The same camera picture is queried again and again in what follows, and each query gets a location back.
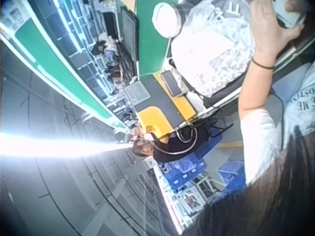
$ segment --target green wall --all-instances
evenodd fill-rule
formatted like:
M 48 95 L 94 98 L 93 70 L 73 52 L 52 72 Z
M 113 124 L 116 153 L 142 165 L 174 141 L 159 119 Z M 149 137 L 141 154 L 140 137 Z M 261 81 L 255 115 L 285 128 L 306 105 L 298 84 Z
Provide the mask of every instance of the green wall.
M 120 6 L 117 1 L 118 19 L 120 20 Z M 136 0 L 137 18 L 139 20 L 139 72 L 146 74 L 161 69 L 166 53 L 167 38 L 163 38 L 154 28 L 152 15 L 154 7 L 160 2 L 177 3 L 178 0 Z

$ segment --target wrist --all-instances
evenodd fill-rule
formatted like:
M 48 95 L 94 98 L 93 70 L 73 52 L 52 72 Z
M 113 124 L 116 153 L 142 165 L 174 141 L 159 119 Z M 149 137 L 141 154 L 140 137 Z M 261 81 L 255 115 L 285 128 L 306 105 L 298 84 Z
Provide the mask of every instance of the wrist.
M 261 65 L 273 67 L 276 64 L 277 55 L 255 51 L 253 59 Z

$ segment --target hand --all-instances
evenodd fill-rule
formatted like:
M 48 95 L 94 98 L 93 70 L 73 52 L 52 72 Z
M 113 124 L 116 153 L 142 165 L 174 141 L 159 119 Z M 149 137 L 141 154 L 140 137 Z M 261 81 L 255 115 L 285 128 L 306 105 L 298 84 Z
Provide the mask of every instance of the hand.
M 255 53 L 260 58 L 268 58 L 270 64 L 264 64 L 265 66 L 274 65 L 278 53 L 289 41 L 300 35 L 303 27 L 304 25 L 291 29 L 281 28 L 272 8 L 272 0 L 255 0 L 251 3 L 251 30 L 255 40 Z

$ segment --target yellow stripe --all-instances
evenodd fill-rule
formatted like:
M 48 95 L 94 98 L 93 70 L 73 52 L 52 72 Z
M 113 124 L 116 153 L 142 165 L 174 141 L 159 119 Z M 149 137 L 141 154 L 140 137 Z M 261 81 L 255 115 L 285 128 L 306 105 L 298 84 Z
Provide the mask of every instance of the yellow stripe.
M 234 142 L 225 142 L 219 143 L 217 145 L 218 148 L 235 148 L 235 147 L 243 147 L 243 141 L 234 141 Z
M 154 77 L 157 80 L 157 82 L 161 85 L 161 87 L 165 90 L 165 92 L 170 97 L 170 99 L 173 101 L 176 108 L 182 114 L 184 119 L 190 120 L 190 118 L 192 118 L 196 114 L 196 111 L 193 109 L 193 107 L 187 101 L 187 99 L 184 96 L 172 97 L 172 95 L 169 93 L 163 79 L 161 78 L 161 71 L 156 72 L 154 74 Z

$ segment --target white container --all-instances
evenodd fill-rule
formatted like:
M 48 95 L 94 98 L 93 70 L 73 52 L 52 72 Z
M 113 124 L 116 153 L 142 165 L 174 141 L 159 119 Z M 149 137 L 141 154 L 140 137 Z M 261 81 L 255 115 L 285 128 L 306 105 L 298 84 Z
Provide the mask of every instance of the white container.
M 175 37 L 180 33 L 192 8 L 193 5 L 188 2 L 179 4 L 161 2 L 153 10 L 153 25 L 163 37 Z

